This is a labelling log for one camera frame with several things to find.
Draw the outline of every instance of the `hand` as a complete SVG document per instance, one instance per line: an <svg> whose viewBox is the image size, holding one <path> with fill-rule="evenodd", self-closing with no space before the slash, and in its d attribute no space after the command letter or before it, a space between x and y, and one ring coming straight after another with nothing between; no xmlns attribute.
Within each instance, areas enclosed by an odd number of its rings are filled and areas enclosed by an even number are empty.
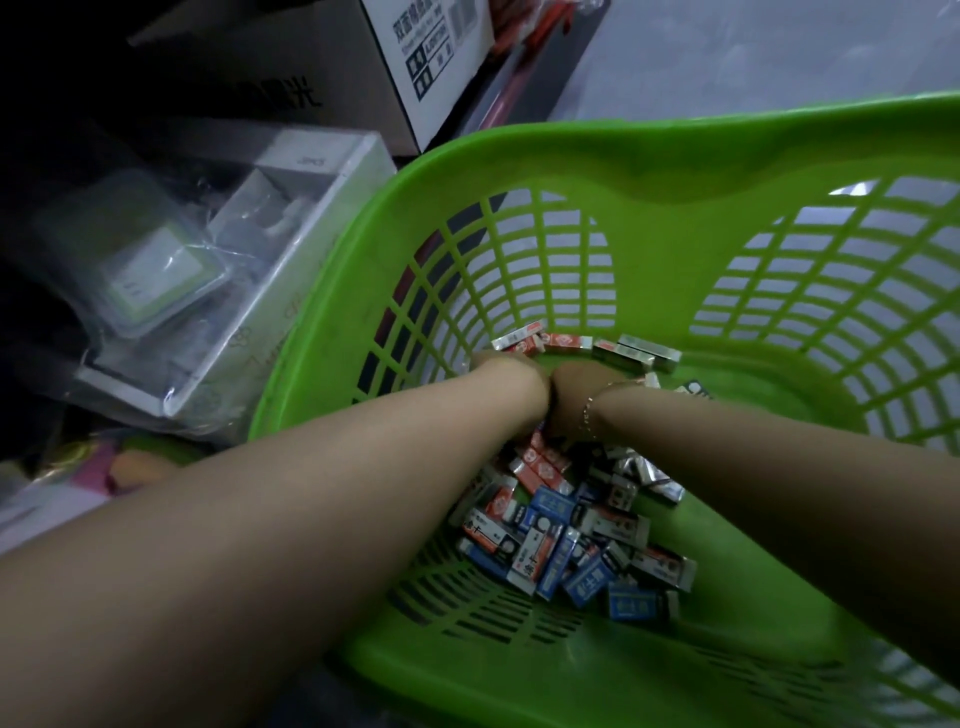
<svg viewBox="0 0 960 728"><path fill-rule="evenodd" d="M556 401L547 418L546 435L571 442L584 437L584 407L587 400L613 381L626 377L595 361L568 361L553 370Z"/></svg>
<svg viewBox="0 0 960 728"><path fill-rule="evenodd" d="M550 374L530 357L483 349L473 353L470 368L476 374L492 373L498 387L516 389L517 412L521 414L518 435L529 435L546 417L550 407Z"/></svg>

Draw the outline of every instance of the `bracelet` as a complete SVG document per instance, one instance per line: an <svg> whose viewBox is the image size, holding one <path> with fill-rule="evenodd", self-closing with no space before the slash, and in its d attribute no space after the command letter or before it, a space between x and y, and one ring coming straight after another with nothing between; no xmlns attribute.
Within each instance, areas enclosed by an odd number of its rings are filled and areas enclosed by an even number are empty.
<svg viewBox="0 0 960 728"><path fill-rule="evenodd" d="M593 406L593 403L602 395L604 392L610 389L615 389L617 387L624 386L643 386L643 377L639 379L619 379L618 381L608 382L600 389L596 394L587 397L587 403L584 405L584 417L581 422L581 429L583 430L584 439L588 442L595 443L597 437L593 434L593 430L590 429L590 409Z"/></svg>

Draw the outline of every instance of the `person's left hand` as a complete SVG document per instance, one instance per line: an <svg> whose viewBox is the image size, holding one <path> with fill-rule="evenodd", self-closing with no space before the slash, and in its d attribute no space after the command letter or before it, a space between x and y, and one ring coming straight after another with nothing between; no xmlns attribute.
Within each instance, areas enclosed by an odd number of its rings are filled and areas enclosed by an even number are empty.
<svg viewBox="0 0 960 728"><path fill-rule="evenodd" d="M552 392L550 374L529 356L483 349L473 353L470 368L478 374L489 371L503 386L516 388L516 404L523 413L519 435L529 435L546 418Z"/></svg>

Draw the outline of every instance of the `person's right arm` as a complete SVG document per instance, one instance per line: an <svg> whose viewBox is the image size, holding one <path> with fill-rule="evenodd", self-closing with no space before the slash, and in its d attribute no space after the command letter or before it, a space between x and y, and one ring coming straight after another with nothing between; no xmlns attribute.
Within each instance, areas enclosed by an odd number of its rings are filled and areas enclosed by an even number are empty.
<svg viewBox="0 0 960 728"><path fill-rule="evenodd" d="M960 681L960 459L644 387L554 372L555 431L629 445L827 596Z"/></svg>

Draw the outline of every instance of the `pile of erasers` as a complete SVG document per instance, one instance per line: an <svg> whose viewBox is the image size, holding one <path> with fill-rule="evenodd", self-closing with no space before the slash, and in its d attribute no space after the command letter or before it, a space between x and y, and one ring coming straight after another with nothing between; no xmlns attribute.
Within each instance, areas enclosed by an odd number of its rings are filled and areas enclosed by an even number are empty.
<svg viewBox="0 0 960 728"><path fill-rule="evenodd" d="M672 373L681 353L624 334L616 341L548 333L536 321L492 342L494 349L536 355L583 353L660 387L654 370ZM709 393L699 382L677 388ZM606 593L610 619L667 625L680 618L697 562L648 543L650 520L633 512L637 497L676 507L684 488L629 448L551 448L541 429L510 444L483 467L450 511L449 525L467 534L457 547L478 568L527 595L561 591L584 608Z"/></svg>

